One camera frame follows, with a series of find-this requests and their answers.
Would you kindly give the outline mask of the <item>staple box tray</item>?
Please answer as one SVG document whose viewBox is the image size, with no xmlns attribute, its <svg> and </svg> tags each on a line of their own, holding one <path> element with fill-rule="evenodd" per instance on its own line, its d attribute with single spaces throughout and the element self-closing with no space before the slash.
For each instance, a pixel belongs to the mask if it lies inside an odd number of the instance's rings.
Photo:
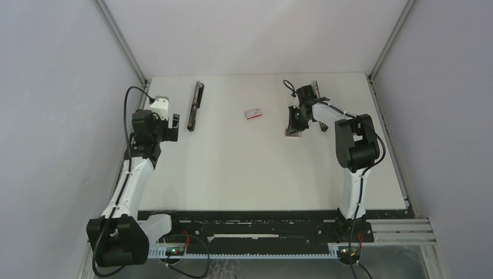
<svg viewBox="0 0 493 279">
<path fill-rule="evenodd" d="M 286 138 L 300 138 L 301 132 L 300 131 L 285 130 L 285 137 Z"/>
</svg>

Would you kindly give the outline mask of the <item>red white staple box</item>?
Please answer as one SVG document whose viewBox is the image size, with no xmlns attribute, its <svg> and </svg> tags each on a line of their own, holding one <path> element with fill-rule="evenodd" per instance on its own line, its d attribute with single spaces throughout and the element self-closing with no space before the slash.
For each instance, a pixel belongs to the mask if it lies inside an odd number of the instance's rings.
<svg viewBox="0 0 493 279">
<path fill-rule="evenodd" d="M 247 120 L 254 119 L 262 116 L 260 108 L 253 108 L 245 111 L 245 117 Z"/>
</svg>

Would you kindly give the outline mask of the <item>black stapler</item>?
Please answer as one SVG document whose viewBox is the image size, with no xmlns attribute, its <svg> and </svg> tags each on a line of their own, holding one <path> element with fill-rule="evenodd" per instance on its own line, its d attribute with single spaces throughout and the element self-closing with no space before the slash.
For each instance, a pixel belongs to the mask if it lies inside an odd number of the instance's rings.
<svg viewBox="0 0 493 279">
<path fill-rule="evenodd" d="M 187 124 L 188 131 L 194 131 L 195 130 L 197 111 L 201 105 L 204 88 L 205 88 L 205 85 L 202 82 L 197 81 L 196 86 L 195 86 L 194 96 L 192 99 L 192 105 L 191 105 L 190 115 L 189 115 L 189 119 L 188 119 L 188 124 Z"/>
</svg>

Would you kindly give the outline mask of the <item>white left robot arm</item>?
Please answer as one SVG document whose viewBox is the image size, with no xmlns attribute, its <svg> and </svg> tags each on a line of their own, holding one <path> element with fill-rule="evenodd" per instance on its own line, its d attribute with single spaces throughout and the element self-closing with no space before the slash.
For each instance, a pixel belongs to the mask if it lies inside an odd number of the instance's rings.
<svg viewBox="0 0 493 279">
<path fill-rule="evenodd" d="M 97 267 L 122 267 L 144 264 L 149 248 L 162 237 L 175 242 L 181 237 L 181 225 L 170 215 L 161 213 L 139 222 L 142 196 L 156 169 L 163 141 L 176 142 L 180 117 L 165 116 L 153 110 L 133 113 L 132 133 L 115 192 L 101 216 L 88 221 L 86 232 Z"/>
</svg>

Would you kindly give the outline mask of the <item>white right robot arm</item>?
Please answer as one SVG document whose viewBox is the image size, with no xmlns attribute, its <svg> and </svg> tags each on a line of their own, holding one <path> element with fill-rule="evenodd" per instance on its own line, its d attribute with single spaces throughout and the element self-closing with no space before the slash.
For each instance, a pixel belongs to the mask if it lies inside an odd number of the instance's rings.
<svg viewBox="0 0 493 279">
<path fill-rule="evenodd" d="M 346 220 L 336 225 L 337 237 L 350 242 L 359 234 L 353 221 L 366 213 L 364 197 L 370 169 L 385 157 L 385 145 L 374 129 L 370 115 L 354 115 L 331 104 L 330 99 L 319 96 L 314 85 L 295 88 L 283 80 L 291 96 L 298 100 L 288 107 L 286 136 L 300 134 L 309 128 L 309 122 L 333 125 L 335 155 L 344 169 L 344 191 L 338 211 Z"/>
</svg>

